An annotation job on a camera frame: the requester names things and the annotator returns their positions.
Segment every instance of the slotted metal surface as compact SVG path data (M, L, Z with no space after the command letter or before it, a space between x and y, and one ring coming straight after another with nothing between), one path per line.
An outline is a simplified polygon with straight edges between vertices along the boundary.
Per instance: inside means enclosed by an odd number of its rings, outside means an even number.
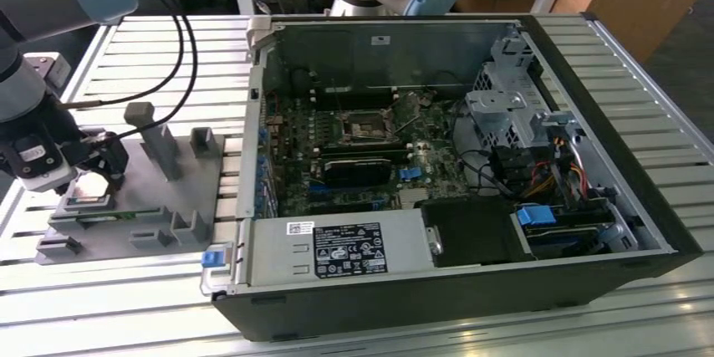
M714 345L714 167L697 136L608 34L581 17L539 17L617 130L661 186L706 254L661 278L628 284L589 306L501 315L277 344L245 340L200 295L200 254L40 267L35 246L58 202L14 186L0 207L0 344L28 354L183 355L701 355ZM196 17L200 78L172 126L228 135L215 241L235 230L235 186L247 97L247 19ZM102 28L68 99L111 98L160 82L176 58L168 18ZM187 77L188 67L180 77ZM166 114L187 79L152 97ZM554 91L557 102L565 101ZM123 131L122 108L76 113L79 123Z

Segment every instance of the blue latch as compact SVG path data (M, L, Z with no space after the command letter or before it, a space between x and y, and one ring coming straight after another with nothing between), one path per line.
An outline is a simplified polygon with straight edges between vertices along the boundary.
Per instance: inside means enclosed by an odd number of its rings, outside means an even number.
M200 265L204 268L219 268L226 265L226 252L206 251L200 257Z
M413 167L411 169L402 169L399 171L399 179L402 180L411 180L417 179L422 176L422 168L421 167Z
M522 226L553 225L555 223L554 212L547 205L525 206L517 215Z

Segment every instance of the aluminum profile table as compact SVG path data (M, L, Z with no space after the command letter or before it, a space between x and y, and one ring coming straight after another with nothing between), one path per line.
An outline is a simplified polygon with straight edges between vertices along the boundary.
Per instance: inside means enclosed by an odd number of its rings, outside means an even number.
M215 241L235 230L235 188L247 98L247 17L194 17L196 92L171 124L184 135L210 125L227 135ZM630 283L590 305L539 313L250 343L200 294L200 254L40 267L35 246L56 205L14 185L0 207L0 345L3 356L184 355L701 355L714 347L714 152L708 140L598 22L539 16L547 32L706 254ZM174 22L132 17L103 27L64 100L147 89L176 58ZM186 88L184 66L150 97L166 114ZM562 97L554 98L565 106ZM76 112L83 126L128 129L123 109Z

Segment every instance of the warning label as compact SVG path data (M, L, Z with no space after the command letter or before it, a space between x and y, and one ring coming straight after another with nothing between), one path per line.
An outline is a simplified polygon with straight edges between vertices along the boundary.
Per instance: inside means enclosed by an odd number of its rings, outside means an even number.
M313 239L321 279L389 272L379 223L315 227Z

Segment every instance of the motherboard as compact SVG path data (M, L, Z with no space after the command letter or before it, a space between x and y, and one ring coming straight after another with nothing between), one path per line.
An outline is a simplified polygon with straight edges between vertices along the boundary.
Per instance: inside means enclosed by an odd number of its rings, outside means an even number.
M463 196L453 148L454 99L427 89L350 88L267 97L278 216L411 209Z

